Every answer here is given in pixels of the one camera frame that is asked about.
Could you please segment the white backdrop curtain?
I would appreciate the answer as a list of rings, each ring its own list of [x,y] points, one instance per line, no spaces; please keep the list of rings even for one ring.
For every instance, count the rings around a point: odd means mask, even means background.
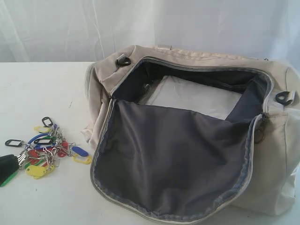
[[[129,45],[300,65],[297,0],[3,0],[0,60],[97,61]]]

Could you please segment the beige fabric duffel bag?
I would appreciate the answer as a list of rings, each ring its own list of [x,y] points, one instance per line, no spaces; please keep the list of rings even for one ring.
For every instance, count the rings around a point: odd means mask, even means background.
[[[240,93],[226,119],[138,103],[164,76]],[[280,61],[130,46],[86,71],[90,178],[149,220],[194,224],[228,205],[269,215],[295,201],[300,74]]]

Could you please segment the colourful key tag bunch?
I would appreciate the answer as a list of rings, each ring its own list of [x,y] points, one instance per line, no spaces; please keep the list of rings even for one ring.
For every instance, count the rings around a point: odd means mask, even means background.
[[[19,169],[10,175],[6,181],[0,183],[6,186],[20,171],[38,180],[49,175],[60,165],[60,159],[70,157],[73,161],[89,165],[92,161],[91,155],[76,145],[69,143],[64,137],[58,124],[52,118],[43,117],[43,125],[34,127],[37,135],[29,141],[8,139],[5,146],[21,148],[17,156]]]

